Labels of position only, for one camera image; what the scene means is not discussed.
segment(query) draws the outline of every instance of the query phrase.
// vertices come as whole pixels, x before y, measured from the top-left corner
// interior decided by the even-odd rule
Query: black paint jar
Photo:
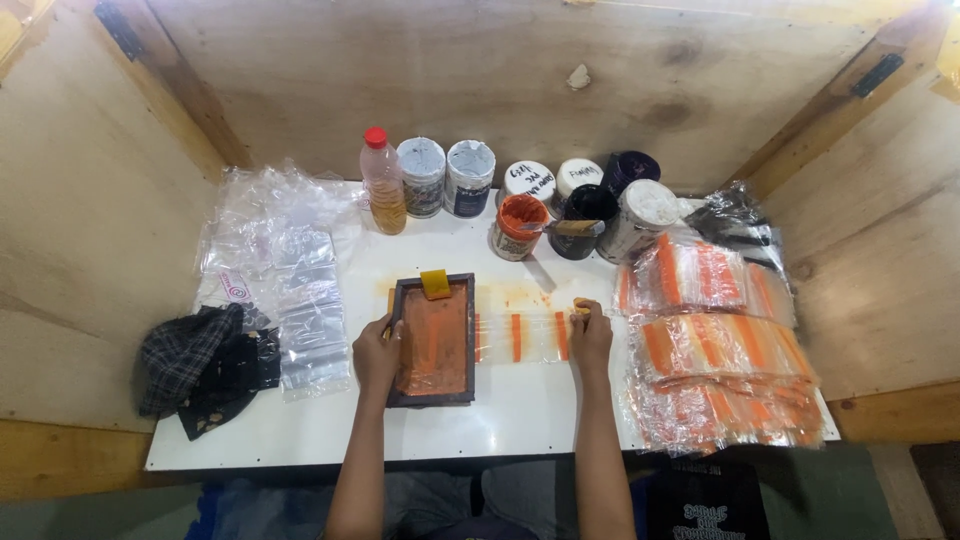
[[[564,205],[564,220],[599,219],[609,227],[616,219],[620,205],[616,197],[605,187],[595,184],[581,185],[570,193]],[[550,247],[560,257],[581,260],[590,256],[599,241],[599,236],[567,236],[548,233]]]
[[[609,189],[613,197],[619,197],[630,182],[640,179],[660,181],[660,164],[657,160],[634,150],[613,152],[600,185]]]

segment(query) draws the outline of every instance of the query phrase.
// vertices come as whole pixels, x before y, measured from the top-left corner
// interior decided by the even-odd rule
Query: plywood wall
[[[216,187],[92,5],[58,2],[4,65],[0,414],[152,431],[134,412],[137,346],[190,309]]]
[[[258,164],[357,178],[378,124],[394,143],[485,140],[501,172],[636,148],[681,192],[724,182],[876,29],[840,0],[817,16],[799,15],[824,3],[655,4],[152,2]],[[592,83],[574,91],[580,63]]]
[[[898,92],[765,202],[828,400],[960,380],[960,105],[941,79]]]

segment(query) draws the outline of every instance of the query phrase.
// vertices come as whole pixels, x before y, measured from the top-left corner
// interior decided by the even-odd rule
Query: hand
[[[604,315],[600,304],[593,301],[580,302],[577,307],[588,307],[590,310],[590,313],[583,315],[570,315],[573,323],[570,346],[580,368],[580,376],[584,379],[602,378],[609,382],[607,370],[613,343],[610,317]]]
[[[369,323],[360,337],[353,342],[353,369],[360,382],[360,394],[386,399],[394,384],[396,370],[400,366],[400,335],[403,321],[394,326],[390,339],[383,332],[390,326],[393,315],[387,313],[379,320]]]

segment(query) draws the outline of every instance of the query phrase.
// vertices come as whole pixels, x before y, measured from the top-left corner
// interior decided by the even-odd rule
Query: plaid cloth
[[[243,307],[201,307],[196,315],[167,321],[140,345],[140,360],[150,382],[140,402],[140,416],[173,411],[190,395],[213,353],[243,330]]]

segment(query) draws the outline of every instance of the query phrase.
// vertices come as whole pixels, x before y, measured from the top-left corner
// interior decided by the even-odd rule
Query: white paint jar
[[[503,186],[496,193],[496,205],[511,195],[527,194],[546,205],[553,198],[557,180],[550,169],[536,161],[518,161],[503,173]]]
[[[557,171],[557,189],[554,190],[547,208],[553,217],[563,219],[564,206],[570,193],[581,185],[600,185],[601,180],[603,180],[603,169],[593,161],[583,158],[564,161],[560,165],[560,170]]]
[[[396,153],[400,159],[407,214],[421,219],[437,215],[444,205],[444,149],[429,138],[419,136],[401,142]]]
[[[620,194],[620,213],[600,235],[597,254],[614,264],[631,260],[679,218],[677,197],[670,188],[652,180],[633,181]]]
[[[444,209],[457,217],[483,213],[493,182],[496,156],[478,140],[461,140],[446,153]]]

